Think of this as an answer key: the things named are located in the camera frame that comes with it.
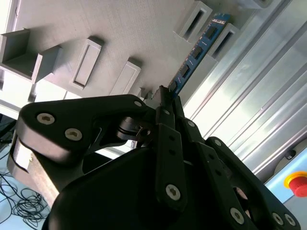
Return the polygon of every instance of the red emergency stop button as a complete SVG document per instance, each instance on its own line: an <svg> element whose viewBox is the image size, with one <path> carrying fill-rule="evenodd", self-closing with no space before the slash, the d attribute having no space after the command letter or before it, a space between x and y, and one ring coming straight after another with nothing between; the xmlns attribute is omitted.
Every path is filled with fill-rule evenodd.
<svg viewBox="0 0 307 230"><path fill-rule="evenodd" d="M307 177L300 176L293 179L289 187L297 197L307 197Z"/></svg>
<svg viewBox="0 0 307 230"><path fill-rule="evenodd" d="M307 172L288 175L284 180L284 186L290 188L297 197L307 197Z"/></svg>

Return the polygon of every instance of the blue circuit board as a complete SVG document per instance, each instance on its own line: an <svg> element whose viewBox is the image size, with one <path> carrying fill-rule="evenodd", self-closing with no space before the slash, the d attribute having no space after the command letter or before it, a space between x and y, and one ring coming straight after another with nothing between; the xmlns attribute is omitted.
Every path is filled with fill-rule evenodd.
<svg viewBox="0 0 307 230"><path fill-rule="evenodd" d="M182 63L179 71L168 85L173 98L178 96L229 20L229 14L217 13L214 15L205 32L201 35L186 60Z"/></svg>

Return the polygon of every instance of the tangled cable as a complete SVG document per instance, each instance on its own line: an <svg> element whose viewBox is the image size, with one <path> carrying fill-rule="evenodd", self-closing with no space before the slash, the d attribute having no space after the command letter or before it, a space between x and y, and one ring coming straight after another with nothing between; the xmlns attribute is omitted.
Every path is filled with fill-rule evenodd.
<svg viewBox="0 0 307 230"><path fill-rule="evenodd" d="M38 223L45 219L49 213L48 205L43 197L29 188L24 188L18 192L17 186L8 180L12 178L9 172L0 173L0 194L5 198L0 203L7 201L11 208L9 216L0 222L2 224L11 215L20 216L25 224L32 229L37 229Z"/></svg>

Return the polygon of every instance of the white panel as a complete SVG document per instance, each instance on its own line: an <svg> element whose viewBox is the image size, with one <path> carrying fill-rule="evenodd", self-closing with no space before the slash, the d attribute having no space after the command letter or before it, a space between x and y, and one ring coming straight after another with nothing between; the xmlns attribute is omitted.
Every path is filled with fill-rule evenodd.
<svg viewBox="0 0 307 230"><path fill-rule="evenodd" d="M0 99L21 108L28 104L31 87L31 82L11 72L5 71L3 87L2 91L0 91Z"/></svg>
<svg viewBox="0 0 307 230"><path fill-rule="evenodd" d="M36 84L36 99L35 102L47 102L63 100L66 94L66 90L46 81L40 80Z"/></svg>
<svg viewBox="0 0 307 230"><path fill-rule="evenodd" d="M68 91L66 92L65 97L64 97L64 99L79 99L79 98L81 97L74 93L68 92Z"/></svg>
<svg viewBox="0 0 307 230"><path fill-rule="evenodd" d="M121 71L115 86L113 87L110 95L120 95L129 93L130 88L138 77L141 68L134 65L129 60L126 62L123 70Z"/></svg>

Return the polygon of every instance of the screw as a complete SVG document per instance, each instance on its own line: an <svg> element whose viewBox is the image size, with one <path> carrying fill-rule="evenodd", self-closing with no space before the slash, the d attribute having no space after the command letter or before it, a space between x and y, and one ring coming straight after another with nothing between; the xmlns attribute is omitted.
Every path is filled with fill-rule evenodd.
<svg viewBox="0 0 307 230"><path fill-rule="evenodd" d="M82 133L75 128L69 128L65 131L65 137L69 140L79 141L82 139Z"/></svg>
<svg viewBox="0 0 307 230"><path fill-rule="evenodd" d="M214 140L214 142L215 142L215 144L216 144L217 146L222 146L222 144L221 144L221 142L220 142L219 140Z"/></svg>
<svg viewBox="0 0 307 230"><path fill-rule="evenodd" d="M55 118L51 114L42 113L37 115L36 118L39 121L39 123L42 123L44 125L51 125L52 123L55 122Z"/></svg>
<svg viewBox="0 0 307 230"><path fill-rule="evenodd" d="M280 217L277 213L273 212L273 213L272 213L272 216L273 216L274 220L275 220L278 224L283 225L283 220L281 219L281 217Z"/></svg>
<svg viewBox="0 0 307 230"><path fill-rule="evenodd" d="M169 184L165 188L166 194L171 198L172 200L179 200L180 199L180 191L179 189L174 186L173 184Z"/></svg>
<svg viewBox="0 0 307 230"><path fill-rule="evenodd" d="M289 216L288 214L285 214L284 217L286 218L286 220L287 220L292 226L295 226L295 225L296 225L294 219L293 219L291 216Z"/></svg>
<svg viewBox="0 0 307 230"><path fill-rule="evenodd" d="M142 106L142 104L140 102L138 102L138 101L134 101L134 104L136 104L138 107Z"/></svg>
<svg viewBox="0 0 307 230"><path fill-rule="evenodd" d="M164 109L163 112L167 115L170 115L169 111L167 111L166 109Z"/></svg>
<svg viewBox="0 0 307 230"><path fill-rule="evenodd" d="M238 209L236 209L235 207L232 207L230 209L230 214L232 218L235 219L235 221L238 224L244 224L244 217L242 216L242 213Z"/></svg>
<svg viewBox="0 0 307 230"><path fill-rule="evenodd" d="M194 124L192 121L188 121L188 124L189 124L191 127L195 127L195 124Z"/></svg>

